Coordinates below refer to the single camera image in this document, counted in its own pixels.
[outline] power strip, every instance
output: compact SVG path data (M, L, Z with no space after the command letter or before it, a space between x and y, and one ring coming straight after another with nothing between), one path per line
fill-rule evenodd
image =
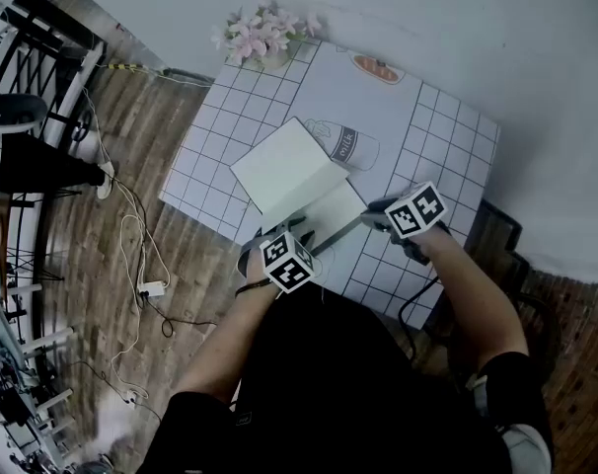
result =
M153 280L152 282L144 282L137 286L139 293L147 293L148 296L162 296L165 295L165 287L162 281Z

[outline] black strap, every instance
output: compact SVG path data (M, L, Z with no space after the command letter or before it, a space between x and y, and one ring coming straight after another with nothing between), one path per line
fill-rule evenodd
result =
M271 284L271 283L272 283L272 281L268 277L266 277L266 278L264 278L262 280L259 280L257 282L251 282L249 284L245 284L244 286L239 287L236 290L236 296L238 296L243 291L246 291L247 289L260 288L262 286L266 286L267 284Z

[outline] wooden floor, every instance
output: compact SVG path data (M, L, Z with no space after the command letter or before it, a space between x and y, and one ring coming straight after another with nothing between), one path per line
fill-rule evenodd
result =
M158 58L128 32L118 29L116 22L90 0L65 0L62 6L105 38L114 58L160 65ZM239 282L233 269L238 248L157 200L204 90L139 73L104 70L96 77L91 95L104 143L118 162L117 176L141 197L148 229L172 274L168 294L156 301L157 306L172 316L218 320L230 306L232 291ZM126 414L127 408L121 403L118 406L124 411L112 412L104 404L112 391L88 367L70 363L84 360L115 384L110 360L135 340L137 315L118 246L120 221L130 212L118 190L102 202L89 189L80 197L57 200L48 233L49 250L55 254L47 259L46 268L63 276L64 281L48 283L43 294L46 333L67 325L78 330L77 338L58 350L54 358L62 377L74 389L68 411L78 426L68 440L86 445L97 437L98 445L93 444L96 449L113 443L112 458L123 472L134 472L139 466L158 420L146 409ZM506 235L496 234L492 239L503 237ZM134 263L136 241L135 224L129 221L122 242ZM492 243L488 246L490 255L502 253L502 248ZM497 272L502 261L500 257L487 258L487 264ZM147 276L149 280L165 278L152 252ZM561 360L545 387L558 451L556 471L594 472L598 465L598 286L531 273L526 288L552 303L562 322ZM438 321L440 314L434 313L433 320ZM176 325L175 335L167 339L162 335L162 320L154 311L144 309L140 318L139 341L115 367L123 379L147 388L150 398L143 403L161 415L179 374L209 327ZM407 341L397 325L387 324L406 349ZM445 349L423 333L417 343L418 366L447 374Z

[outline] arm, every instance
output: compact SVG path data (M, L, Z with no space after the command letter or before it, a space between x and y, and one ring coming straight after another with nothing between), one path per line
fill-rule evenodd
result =
M412 239L435 267L457 324L477 351L479 369L503 353L527 355L527 342L514 307L457 241L437 227Z
M251 252L247 274L247 282L264 278L259 251ZM204 393L229 404L260 322L277 293L279 288L274 284L240 293L218 327L198 348L175 393Z

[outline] grid-patterned tablecloth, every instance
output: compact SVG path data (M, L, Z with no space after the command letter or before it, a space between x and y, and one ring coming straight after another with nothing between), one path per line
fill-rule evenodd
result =
M293 41L290 56L277 70L252 63L223 66L172 164L161 199L244 244L260 227L261 215L229 167L298 117L304 124L349 126L370 139L377 158L361 160L362 170L349 176L365 202L433 181L449 210L443 220L464 244L498 126L400 70L393 69L399 75L395 83L372 77L354 64L356 53L332 44ZM386 234L364 226L337 241L320 261L317 282L393 317L434 277L431 266L410 261ZM412 303L405 321L420 328L442 289L437 283Z

